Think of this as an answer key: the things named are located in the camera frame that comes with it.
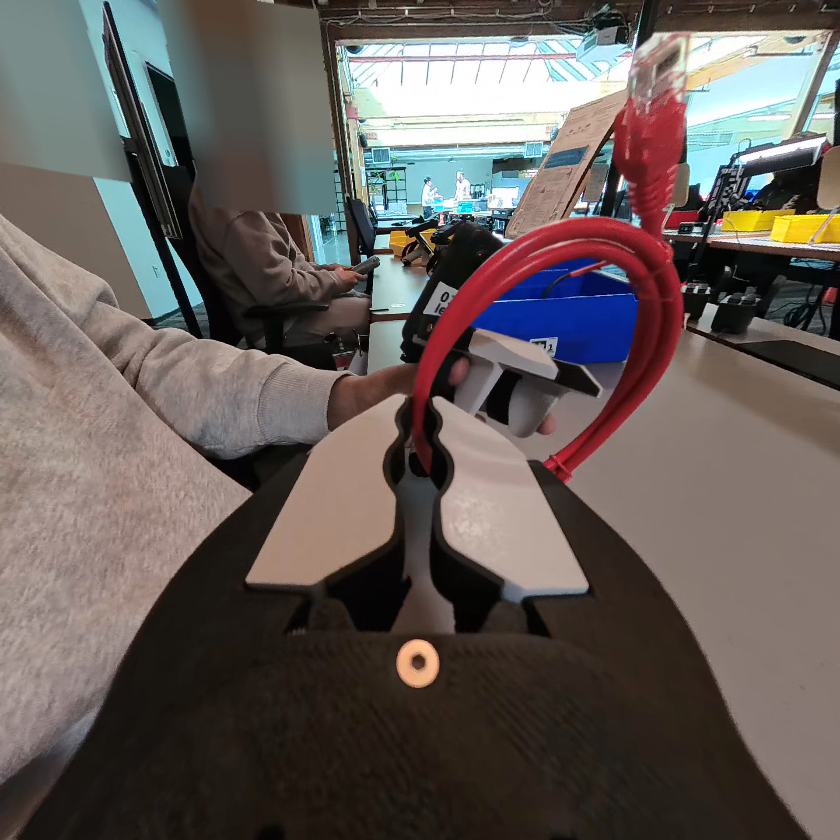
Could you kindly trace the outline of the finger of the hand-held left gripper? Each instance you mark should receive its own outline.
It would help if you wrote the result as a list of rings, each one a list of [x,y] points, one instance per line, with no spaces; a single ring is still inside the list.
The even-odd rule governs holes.
[[[518,382],[511,390],[507,405],[507,426],[515,438],[536,434],[551,414],[560,395],[538,382]]]
[[[555,389],[560,398],[568,392],[599,398],[602,385],[582,364],[555,360],[544,347],[476,329],[465,355],[469,358],[467,377],[455,389],[455,404],[470,415],[480,410],[508,416],[508,399],[518,382],[538,382]]]

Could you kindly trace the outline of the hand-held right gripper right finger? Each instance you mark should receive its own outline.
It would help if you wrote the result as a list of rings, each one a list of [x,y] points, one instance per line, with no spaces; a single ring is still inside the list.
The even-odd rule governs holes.
[[[432,583],[457,634],[477,633],[498,603],[587,595],[590,586],[536,468],[508,439],[436,396],[429,407]]]

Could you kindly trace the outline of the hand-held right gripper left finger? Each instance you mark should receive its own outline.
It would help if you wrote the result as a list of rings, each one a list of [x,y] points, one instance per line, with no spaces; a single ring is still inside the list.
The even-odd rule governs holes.
[[[254,591],[339,601],[362,632],[389,632],[411,582],[396,487],[411,400],[394,395],[344,423],[281,478],[292,478],[245,577]]]

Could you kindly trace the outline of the blue plastic bin with sticker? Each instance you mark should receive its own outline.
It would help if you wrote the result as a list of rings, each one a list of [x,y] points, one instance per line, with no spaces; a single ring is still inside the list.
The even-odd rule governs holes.
[[[558,361],[624,362],[637,315],[629,282],[573,259],[535,272],[505,292],[473,322],[484,329],[541,344]]]

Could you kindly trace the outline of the person's left forearm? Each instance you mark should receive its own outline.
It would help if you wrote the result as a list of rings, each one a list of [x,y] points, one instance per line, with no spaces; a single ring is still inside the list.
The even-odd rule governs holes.
[[[109,306],[98,315],[88,337],[144,404],[185,441],[223,459],[268,445],[316,444],[342,423],[329,419],[339,386],[361,383],[282,355],[154,330]]]

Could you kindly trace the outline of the person's left hand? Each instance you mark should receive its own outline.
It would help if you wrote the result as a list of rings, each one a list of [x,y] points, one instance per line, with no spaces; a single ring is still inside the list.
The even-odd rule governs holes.
[[[399,364],[367,375],[345,375],[332,385],[327,407],[330,432],[392,396],[413,393],[419,364]]]

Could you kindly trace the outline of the brown cardboard sign board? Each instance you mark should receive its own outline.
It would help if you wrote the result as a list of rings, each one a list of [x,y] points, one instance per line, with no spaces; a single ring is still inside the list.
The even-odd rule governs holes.
[[[577,106],[568,112],[537,174],[531,179],[505,231],[519,238],[571,214],[594,158],[613,130],[627,90]]]

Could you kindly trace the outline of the black metal pole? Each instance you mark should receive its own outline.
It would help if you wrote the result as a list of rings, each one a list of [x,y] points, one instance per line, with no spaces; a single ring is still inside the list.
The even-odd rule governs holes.
[[[660,3],[660,1],[642,2],[641,10],[637,19],[634,50],[637,50],[641,45],[647,42],[655,32]],[[616,168],[616,142],[613,142],[613,154],[605,181],[605,190],[599,213],[600,216],[614,217],[616,193],[620,179],[621,174]]]

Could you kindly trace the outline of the person's grey sweatshirt torso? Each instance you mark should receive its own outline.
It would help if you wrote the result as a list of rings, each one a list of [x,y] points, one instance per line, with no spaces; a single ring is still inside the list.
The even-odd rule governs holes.
[[[173,574],[248,496],[88,337],[102,305],[128,314],[2,218],[2,837],[83,738]]]

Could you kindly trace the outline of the yellow plastic bin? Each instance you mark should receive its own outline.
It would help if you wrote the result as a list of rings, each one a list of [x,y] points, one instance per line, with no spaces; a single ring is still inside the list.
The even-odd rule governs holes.
[[[776,218],[793,215],[795,215],[795,210],[792,208],[728,211],[722,215],[720,232],[722,234],[769,232],[772,230]]]
[[[782,244],[838,245],[839,212],[777,216],[770,238]]]

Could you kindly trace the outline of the wooden workbench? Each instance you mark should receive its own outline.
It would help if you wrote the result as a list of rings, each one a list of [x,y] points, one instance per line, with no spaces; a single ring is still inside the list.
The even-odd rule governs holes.
[[[793,259],[818,259],[839,262],[837,243],[783,243],[768,236],[747,234],[709,234],[706,246],[710,249],[749,252],[767,256],[787,256]]]

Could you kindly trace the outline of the black framed machine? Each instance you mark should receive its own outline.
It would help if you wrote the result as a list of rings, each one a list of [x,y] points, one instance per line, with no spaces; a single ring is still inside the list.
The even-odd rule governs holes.
[[[824,134],[805,131],[735,155],[731,167],[736,172],[722,188],[713,187],[699,221],[718,220],[735,211],[815,214],[823,157],[832,147]]]

